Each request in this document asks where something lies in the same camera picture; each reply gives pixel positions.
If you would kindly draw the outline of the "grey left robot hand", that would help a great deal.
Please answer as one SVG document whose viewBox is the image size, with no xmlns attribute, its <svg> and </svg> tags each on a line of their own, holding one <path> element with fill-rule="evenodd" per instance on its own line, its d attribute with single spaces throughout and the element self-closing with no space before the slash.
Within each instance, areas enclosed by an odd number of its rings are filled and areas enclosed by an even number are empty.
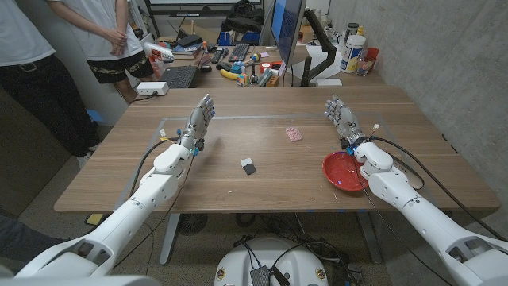
<svg viewBox="0 0 508 286">
<path fill-rule="evenodd" d="M 214 101 L 207 94 L 203 97 L 198 105 L 192 110 L 190 117 L 180 135 L 179 143 L 188 149 L 204 149 L 204 137 L 207 127 L 215 115 Z"/>
</svg>

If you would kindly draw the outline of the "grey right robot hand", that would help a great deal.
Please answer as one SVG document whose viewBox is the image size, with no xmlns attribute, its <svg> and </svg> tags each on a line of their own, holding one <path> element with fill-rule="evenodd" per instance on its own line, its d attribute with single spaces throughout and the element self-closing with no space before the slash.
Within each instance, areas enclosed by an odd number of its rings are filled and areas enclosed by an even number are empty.
<svg viewBox="0 0 508 286">
<path fill-rule="evenodd" d="M 356 116 L 336 95 L 326 101 L 325 116 L 337 129 L 342 149 L 354 150 L 366 141 Z"/>
</svg>

